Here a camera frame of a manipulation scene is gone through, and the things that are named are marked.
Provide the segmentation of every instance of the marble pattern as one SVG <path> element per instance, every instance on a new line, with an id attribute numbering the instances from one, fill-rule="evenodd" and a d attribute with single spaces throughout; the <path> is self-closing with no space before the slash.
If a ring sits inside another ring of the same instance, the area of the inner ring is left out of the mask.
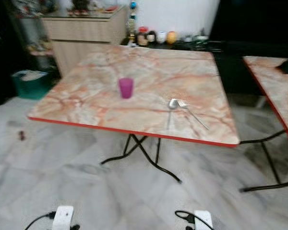
<path id="1" fill-rule="evenodd" d="M 120 97 L 122 77 L 134 79 L 128 100 Z M 185 109 L 170 113 L 171 98 L 185 100 L 209 130 Z M 98 45 L 29 118 L 228 147 L 240 142 L 213 56 L 205 52 Z"/>
<path id="2" fill-rule="evenodd" d="M 288 74 L 283 74 L 276 69 L 286 59 L 244 57 L 244 60 L 288 130 Z"/>
<path id="3" fill-rule="evenodd" d="M 229 99 L 243 139 L 279 130 L 271 109 L 240 106 Z M 175 217 L 176 209 L 208 210 L 216 230 L 288 230 L 288 188 L 238 192 L 273 180 L 258 157 L 261 152 L 248 158 L 252 144 L 224 148 L 163 139 L 159 163 L 183 180 L 178 184 L 149 164 L 139 149 L 100 166 L 122 153 L 127 134 L 27 120 L 34 104 L 14 98 L 0 106 L 0 230 L 24 229 L 58 205 L 73 205 L 72 222 L 84 230 L 184 230 L 187 223 Z M 262 118 L 258 130 L 249 123 L 254 115 Z M 18 139 L 21 130 L 24 141 Z M 152 157 L 156 144 L 156 138 L 143 144 Z M 281 171 L 288 163 L 288 137 L 271 144 L 268 148 L 278 149 L 274 157 Z M 288 171 L 282 176 L 287 181 Z M 32 229 L 51 229 L 51 223 L 40 220 Z"/>

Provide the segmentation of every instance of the teal plastic basket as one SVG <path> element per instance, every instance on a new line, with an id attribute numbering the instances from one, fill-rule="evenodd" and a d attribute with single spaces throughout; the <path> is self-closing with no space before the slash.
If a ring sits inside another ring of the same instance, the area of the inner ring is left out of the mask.
<path id="1" fill-rule="evenodd" d="M 29 70 L 22 70 L 12 75 L 14 85 L 19 97 L 39 100 L 43 98 L 51 89 L 51 74 L 47 72 L 40 72 L 40 78 L 34 80 L 23 80 L 23 77 Z"/>

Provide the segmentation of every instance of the cable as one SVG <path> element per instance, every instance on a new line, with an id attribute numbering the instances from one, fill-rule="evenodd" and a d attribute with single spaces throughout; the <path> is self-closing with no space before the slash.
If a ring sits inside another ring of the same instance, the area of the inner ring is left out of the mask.
<path id="1" fill-rule="evenodd" d="M 55 211 L 49 212 L 49 213 L 47 213 L 47 214 L 44 214 L 44 215 L 36 218 L 35 220 L 33 220 L 33 221 L 28 225 L 28 227 L 25 228 L 25 230 L 28 230 L 28 229 L 31 227 L 31 225 L 34 224 L 34 222 L 36 222 L 37 220 L 42 219 L 42 218 L 44 218 L 44 217 L 48 217 L 49 219 L 54 219 L 55 215 L 56 215 L 56 212 L 55 212 Z"/>
<path id="2" fill-rule="evenodd" d="M 212 228 L 209 224 L 207 224 L 202 218 L 198 217 L 197 215 L 194 215 L 194 214 L 191 213 L 191 212 L 182 211 L 182 210 L 177 210 L 177 211 L 175 211 L 175 215 L 176 215 L 176 216 L 178 216 L 179 218 L 185 219 L 185 220 L 187 220 L 187 219 L 184 218 L 184 217 L 182 217 L 182 216 L 180 216 L 180 215 L 178 215 L 178 214 L 177 214 L 178 212 L 182 212 L 182 213 L 185 213 L 185 214 L 189 214 L 189 215 L 191 215 L 191 216 L 194 216 L 195 218 L 199 219 L 202 223 L 204 223 L 208 228 L 210 228 L 211 230 L 215 230 L 215 229 Z"/>

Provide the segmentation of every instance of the red table edge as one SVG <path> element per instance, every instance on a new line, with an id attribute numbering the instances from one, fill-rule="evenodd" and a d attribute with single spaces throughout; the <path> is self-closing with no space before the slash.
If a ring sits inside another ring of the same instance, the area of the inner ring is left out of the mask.
<path id="1" fill-rule="evenodd" d="M 247 63 L 247 61 L 244 59 L 243 57 L 243 61 L 246 65 L 246 67 L 248 68 L 249 72 L 251 73 L 251 75 L 253 76 L 253 78 L 255 79 L 257 85 L 259 86 L 259 89 L 261 90 L 261 92 L 266 96 L 267 101 L 269 103 L 269 105 L 271 106 L 272 110 L 274 111 L 274 113 L 277 115 L 277 118 L 279 119 L 279 121 L 282 123 L 283 127 L 285 128 L 286 133 L 288 134 L 288 126 L 286 125 L 285 121 L 283 120 L 281 114 L 278 112 L 278 110 L 276 109 L 276 107 L 274 106 L 273 102 L 271 101 L 271 99 L 269 98 L 267 92 L 264 90 L 264 88 L 261 86 L 260 82 L 258 81 L 258 79 L 256 78 L 255 74 L 253 73 L 252 69 L 249 67 L 249 64 Z"/>
<path id="2" fill-rule="evenodd" d="M 237 144 L 225 144 L 225 143 L 211 142 L 211 141 L 205 141 L 205 140 L 195 140 L 195 139 L 189 139 L 189 138 L 179 138 L 179 137 L 173 137 L 173 136 L 167 136 L 167 135 L 124 130 L 124 129 L 118 129 L 118 128 L 108 128 L 108 127 L 92 126 L 92 125 L 85 125 L 85 124 L 79 124 L 79 123 L 73 123 L 73 122 L 55 121 L 55 120 L 48 120 L 44 118 L 37 118 L 37 117 L 30 117 L 30 116 L 27 116 L 27 117 L 33 121 L 41 121 L 41 122 L 48 122 L 48 123 L 54 123 L 54 124 L 60 124 L 60 125 L 70 125 L 70 126 L 102 129 L 102 130 L 115 131 L 115 132 L 121 132 L 121 133 L 135 134 L 135 135 L 155 137 L 155 138 L 181 140 L 181 141 L 194 142 L 194 143 L 207 144 L 207 145 L 215 145 L 215 146 L 228 147 L 228 148 L 234 148 L 240 144 L 240 142 L 238 142 Z"/>

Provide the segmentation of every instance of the pink plastic cup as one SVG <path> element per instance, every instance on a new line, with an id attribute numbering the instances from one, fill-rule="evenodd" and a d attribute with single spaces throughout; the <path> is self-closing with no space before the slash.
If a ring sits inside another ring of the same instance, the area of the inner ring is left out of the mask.
<path id="1" fill-rule="evenodd" d="M 128 99 L 132 96 L 133 91 L 133 79 L 122 78 L 119 80 L 121 97 Z"/>

